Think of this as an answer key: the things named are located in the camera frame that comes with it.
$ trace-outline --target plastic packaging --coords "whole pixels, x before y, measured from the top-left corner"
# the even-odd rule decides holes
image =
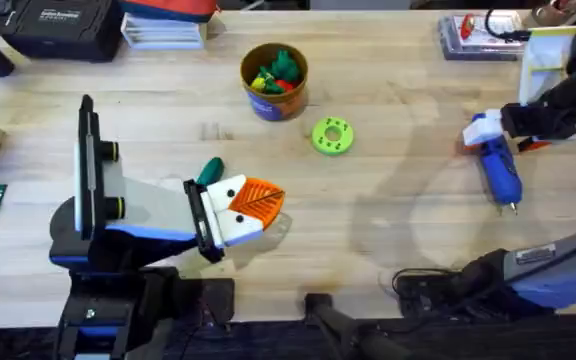
[[[462,39],[460,26],[466,15],[458,13],[439,19],[439,41],[446,60],[516,61],[523,53],[523,43],[504,42],[488,34],[483,13],[474,14],[473,33],[468,39]],[[498,32],[513,31],[521,28],[521,19],[515,11],[500,10],[492,14],[490,24]]]

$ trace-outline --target black case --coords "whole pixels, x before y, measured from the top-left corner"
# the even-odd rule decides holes
[[[121,39],[116,0],[21,0],[3,38],[32,58],[111,61]]]

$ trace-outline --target plush toy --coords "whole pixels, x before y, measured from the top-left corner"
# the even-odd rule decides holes
[[[292,86],[291,83],[289,83],[289,82],[287,82],[287,81],[284,81],[284,80],[277,80],[277,81],[275,81],[275,83],[276,83],[277,85],[279,85],[279,87],[281,87],[282,89],[284,89],[285,92],[288,92],[288,91],[290,91],[290,90],[292,90],[292,89],[295,88],[294,86]]]
[[[277,60],[273,61],[270,66],[270,73],[275,79],[292,83],[299,78],[299,67],[287,50],[279,50]]]
[[[264,92],[266,89],[266,80],[262,77],[256,77],[255,80],[250,83],[250,87],[258,92]]]
[[[282,89],[277,83],[275,82],[275,77],[266,69],[266,67],[262,66],[259,70],[259,74],[257,78],[264,79],[265,87],[264,93],[266,94],[283,94],[284,89]]]

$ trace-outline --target green plastic ring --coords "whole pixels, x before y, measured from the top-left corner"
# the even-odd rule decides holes
[[[332,140],[326,133],[337,133],[339,139]],[[346,120],[338,117],[326,117],[317,122],[312,129],[312,144],[322,154],[339,155],[350,148],[354,139],[352,127]]]

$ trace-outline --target blue glue gun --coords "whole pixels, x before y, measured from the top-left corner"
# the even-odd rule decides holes
[[[473,118],[476,121],[483,114]],[[510,206],[517,214],[517,204],[521,201],[522,186],[515,162],[503,135],[481,144],[479,158],[488,179],[492,197],[499,205]]]

